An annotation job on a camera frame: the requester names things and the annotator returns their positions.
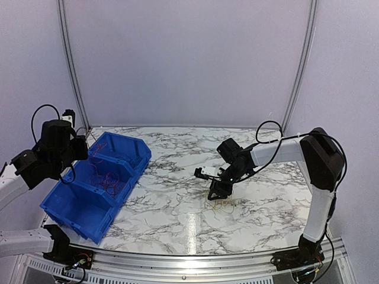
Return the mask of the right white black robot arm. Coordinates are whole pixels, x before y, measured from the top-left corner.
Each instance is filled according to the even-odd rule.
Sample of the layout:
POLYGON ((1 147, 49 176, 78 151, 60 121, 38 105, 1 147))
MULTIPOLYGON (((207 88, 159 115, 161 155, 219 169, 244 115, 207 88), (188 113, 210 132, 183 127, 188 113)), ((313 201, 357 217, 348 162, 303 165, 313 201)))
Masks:
POLYGON ((290 137, 282 135, 271 141, 256 140, 246 148, 232 138, 224 140, 217 152, 228 164, 226 169, 200 169, 204 179, 210 179, 208 200, 227 199, 234 185, 260 173, 271 164, 303 162, 311 187, 311 205, 305 229, 294 250, 293 259, 307 264, 316 256, 326 236, 337 200, 337 190, 346 176, 347 159, 341 144, 317 127, 308 133, 290 137))

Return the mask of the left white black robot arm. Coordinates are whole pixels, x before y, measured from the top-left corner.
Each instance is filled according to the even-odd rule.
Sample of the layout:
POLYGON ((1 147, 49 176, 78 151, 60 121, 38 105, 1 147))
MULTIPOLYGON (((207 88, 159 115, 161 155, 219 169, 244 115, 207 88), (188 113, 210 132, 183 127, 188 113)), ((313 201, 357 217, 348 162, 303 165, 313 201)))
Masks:
MULTIPOLYGON (((34 189, 46 179, 64 184, 62 173, 73 169, 75 161, 88 158, 84 135, 78 135, 75 112, 66 109, 55 120, 46 121, 35 145, 16 155, 1 170, 1 208, 34 189)), ((1 231, 1 257, 41 252, 44 258, 58 263, 70 263, 76 256, 70 238, 57 225, 45 225, 31 230, 1 231)))

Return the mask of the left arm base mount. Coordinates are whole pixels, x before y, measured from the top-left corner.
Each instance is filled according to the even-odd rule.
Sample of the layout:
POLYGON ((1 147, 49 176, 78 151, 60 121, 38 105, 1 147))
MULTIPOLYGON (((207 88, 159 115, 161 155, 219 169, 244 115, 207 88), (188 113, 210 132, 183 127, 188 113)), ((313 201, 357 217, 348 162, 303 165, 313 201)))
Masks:
POLYGON ((92 250, 74 247, 70 244, 70 238, 57 225, 45 225, 43 227, 50 233, 53 247, 47 253, 43 253, 43 258, 53 262, 64 264, 70 269, 80 267, 90 269, 94 258, 92 250))

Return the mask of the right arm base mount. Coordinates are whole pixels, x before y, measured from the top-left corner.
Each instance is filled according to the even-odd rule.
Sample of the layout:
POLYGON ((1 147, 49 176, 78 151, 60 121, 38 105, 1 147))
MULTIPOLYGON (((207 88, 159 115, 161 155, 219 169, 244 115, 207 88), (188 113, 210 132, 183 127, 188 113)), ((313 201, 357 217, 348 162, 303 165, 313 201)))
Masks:
POLYGON ((321 247, 322 240, 323 236, 316 242, 312 242, 301 235, 297 248, 274 253, 271 258, 271 264, 274 265, 278 271, 282 271, 309 266, 319 261, 324 261, 325 257, 321 247))

